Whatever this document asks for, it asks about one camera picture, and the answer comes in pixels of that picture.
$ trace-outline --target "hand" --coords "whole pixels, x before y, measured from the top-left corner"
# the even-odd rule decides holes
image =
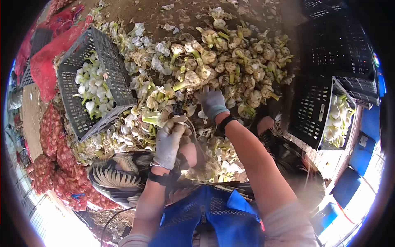
[[[186,116],[169,119],[165,126],[158,131],[156,135],[156,154],[154,162],[168,170],[174,168],[180,139],[185,132],[185,125],[179,122],[185,122]]]
[[[209,88],[208,85],[199,90],[196,98],[203,106],[203,111],[210,119],[214,120],[215,117],[221,112],[228,111],[225,106],[225,98],[220,90]]]

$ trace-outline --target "leg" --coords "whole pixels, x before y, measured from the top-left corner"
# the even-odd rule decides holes
[[[135,207],[144,190],[153,162],[154,153],[150,151],[136,151],[117,153],[111,158],[97,160],[89,167],[89,179],[93,187],[124,207]],[[193,143],[180,147],[175,168],[170,172],[174,178],[173,183],[166,188],[168,195],[187,187],[190,183],[178,183],[182,167],[189,168],[196,165],[196,148]]]

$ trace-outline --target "striped sleeve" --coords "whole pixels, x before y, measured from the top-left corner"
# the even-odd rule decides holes
[[[316,247],[313,227],[299,202],[276,210],[263,219],[265,247]]]
[[[144,234],[130,234],[119,241],[118,247],[147,247],[150,241]]]

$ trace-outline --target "black plastic crate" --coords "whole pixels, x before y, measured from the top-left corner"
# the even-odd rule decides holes
[[[303,73],[375,80],[372,49],[359,21],[348,11],[304,23],[298,33]]]
[[[366,102],[363,100],[359,100],[359,99],[355,100],[355,104],[362,106],[368,110],[370,110],[370,108],[372,108],[372,106],[373,106],[372,103],[369,103],[369,102]]]
[[[351,91],[348,91],[348,93],[353,98],[356,98],[356,99],[359,99],[359,100],[363,100],[363,101],[368,102],[368,103],[372,103],[375,106],[379,106],[380,105],[380,98],[378,98],[378,97],[372,97],[372,96],[368,96],[368,95],[365,95],[365,94],[362,94],[362,93],[351,92]]]
[[[75,83],[77,69],[87,61],[84,57],[93,54],[92,50],[95,50],[98,55],[100,67],[105,72],[104,80],[114,97],[113,109],[99,120],[91,120],[88,112],[84,111],[82,99],[73,97],[74,94],[78,94],[79,85]],[[124,110],[137,104],[135,93],[129,88],[131,79],[118,48],[111,39],[95,28],[89,28],[82,33],[64,54],[58,68],[58,75],[66,117],[79,142],[100,132]]]
[[[297,75],[288,132],[318,149],[332,97],[332,78]]]
[[[357,78],[336,77],[340,84],[347,90],[351,97],[371,103],[376,106],[380,104],[378,80],[367,81]]]
[[[30,49],[30,57],[26,61],[27,67],[23,72],[19,88],[34,83],[32,75],[30,74],[30,58],[51,41],[52,33],[53,31],[50,29],[39,28],[32,35],[32,38],[30,39],[30,43],[32,45],[32,48]]]
[[[30,57],[27,58],[25,67],[26,69],[23,72],[21,82],[18,85],[19,88],[23,88],[24,86],[34,83],[32,75],[30,74]]]
[[[342,0],[302,0],[305,13],[312,19],[347,8]]]
[[[360,80],[358,78],[340,77],[337,76],[336,79],[339,80],[340,84],[347,91],[360,92],[365,95],[377,97],[378,89],[376,85],[376,80],[367,81]]]

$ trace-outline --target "bracelet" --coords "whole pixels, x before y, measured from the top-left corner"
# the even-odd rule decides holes
[[[229,122],[231,122],[231,121],[233,121],[233,120],[236,120],[232,115],[229,115],[229,116],[227,116],[226,118],[224,118],[221,122],[220,122],[220,124],[218,124],[218,129],[219,129],[219,131],[222,133],[222,134],[225,134],[225,127],[226,127],[226,125],[229,123]]]

